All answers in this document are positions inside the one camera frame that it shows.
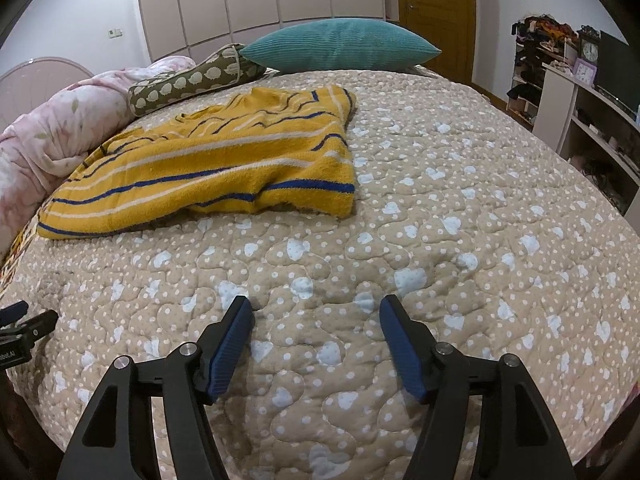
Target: television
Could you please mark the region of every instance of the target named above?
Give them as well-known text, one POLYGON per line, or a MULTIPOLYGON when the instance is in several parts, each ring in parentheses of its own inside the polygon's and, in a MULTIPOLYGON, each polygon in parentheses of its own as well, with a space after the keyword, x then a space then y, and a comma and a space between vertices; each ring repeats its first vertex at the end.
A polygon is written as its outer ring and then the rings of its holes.
POLYGON ((640 105, 640 60, 628 44, 602 30, 594 84, 636 117, 640 105))

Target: quilted bedspread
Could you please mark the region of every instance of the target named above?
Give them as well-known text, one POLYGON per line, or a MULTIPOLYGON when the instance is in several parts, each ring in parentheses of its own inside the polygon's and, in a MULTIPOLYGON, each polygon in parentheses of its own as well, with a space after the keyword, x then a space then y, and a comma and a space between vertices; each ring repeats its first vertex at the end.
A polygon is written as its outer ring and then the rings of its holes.
MULTIPOLYGON (((35 358, 12 370, 44 428, 65 447, 115 357, 164 356, 244 294, 256 315, 250 352, 207 409, 230 475, 400 478, 424 409, 401 389, 378 323, 381 298, 396 293, 412 318, 466 354, 519 355, 578 460, 638 376, 638 236, 583 176, 466 86, 346 71, 239 90, 327 84, 358 99, 350 218, 180 216, 109 238, 34 238, 2 304, 24 299, 34 313, 61 315, 35 358)), ((172 479, 154 405, 162 476, 172 479)), ((459 478, 478 424, 472 402, 459 478)))

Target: wall clock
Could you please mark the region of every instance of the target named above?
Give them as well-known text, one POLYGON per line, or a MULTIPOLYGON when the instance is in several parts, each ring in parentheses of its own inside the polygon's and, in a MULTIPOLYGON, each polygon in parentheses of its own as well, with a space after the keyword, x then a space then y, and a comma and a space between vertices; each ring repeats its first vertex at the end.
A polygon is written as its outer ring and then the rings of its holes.
POLYGON ((600 33, 589 25, 583 25, 578 31, 578 54, 586 62, 597 65, 600 47, 600 33))

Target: shelf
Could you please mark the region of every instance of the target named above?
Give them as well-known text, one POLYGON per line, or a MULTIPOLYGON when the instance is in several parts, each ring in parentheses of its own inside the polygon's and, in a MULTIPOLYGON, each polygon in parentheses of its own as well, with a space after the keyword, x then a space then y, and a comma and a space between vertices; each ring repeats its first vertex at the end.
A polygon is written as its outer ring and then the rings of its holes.
POLYGON ((531 86, 533 86, 533 88, 536 88, 537 90, 542 90, 542 88, 540 88, 538 85, 534 85, 533 83, 530 83, 529 81, 524 81, 524 79, 521 78, 519 75, 513 75, 513 80, 517 81, 518 83, 521 83, 521 84, 531 85, 531 86))
POLYGON ((531 126, 533 128, 533 123, 531 121, 529 121, 523 114, 521 114, 520 112, 516 111, 516 110, 511 110, 510 108, 507 108, 507 111, 513 115, 518 116, 521 120, 523 120, 525 123, 527 123, 529 126, 531 126))
POLYGON ((531 101, 529 101, 528 99, 525 99, 525 98, 524 98, 524 97, 522 97, 522 96, 518 96, 518 99, 522 99, 524 102, 526 102, 526 103, 530 104, 531 106, 533 106, 536 110, 537 110, 538 108, 540 108, 540 105, 533 104, 531 101))
POLYGON ((629 124, 629 126, 631 126, 638 134, 640 134, 640 126, 637 126, 634 120, 631 117, 629 117, 629 115, 627 115, 625 111, 622 110, 617 104, 615 104, 615 102, 604 97, 604 95, 602 95, 596 89, 591 88, 590 86, 583 83, 582 81, 578 81, 574 76, 569 75, 565 72, 562 72, 561 70, 558 70, 557 68, 554 68, 546 63, 543 63, 542 67, 546 70, 551 70, 552 72, 555 72, 558 75, 561 75, 565 79, 568 79, 572 83, 578 85, 580 88, 584 88, 587 92, 595 95, 598 99, 604 102, 604 104, 609 105, 612 108, 612 110, 617 112, 629 124))
POLYGON ((555 59, 556 61, 562 61, 562 62, 566 62, 564 60, 564 56, 560 56, 560 54, 556 54, 555 52, 551 52, 550 50, 543 48, 541 46, 537 47, 538 50, 540 50, 541 52, 544 52, 545 54, 547 54, 549 57, 555 59))
POLYGON ((584 124, 580 119, 578 119, 575 115, 571 116, 571 120, 577 124, 591 139, 595 140, 596 143, 605 151, 607 155, 609 155, 617 165, 622 168, 628 176, 636 183, 636 186, 640 187, 640 176, 636 174, 634 170, 625 162, 625 160, 618 155, 616 150, 614 150, 611 146, 609 146, 605 140, 596 134, 593 130, 590 129, 586 124, 584 124))

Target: wooden door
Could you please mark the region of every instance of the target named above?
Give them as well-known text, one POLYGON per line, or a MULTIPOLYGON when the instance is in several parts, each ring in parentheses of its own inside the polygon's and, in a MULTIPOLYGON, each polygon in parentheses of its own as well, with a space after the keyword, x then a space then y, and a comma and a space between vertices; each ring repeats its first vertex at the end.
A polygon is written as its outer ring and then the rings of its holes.
POLYGON ((400 0, 400 22, 442 51, 427 67, 453 81, 471 83, 476 0, 400 0))

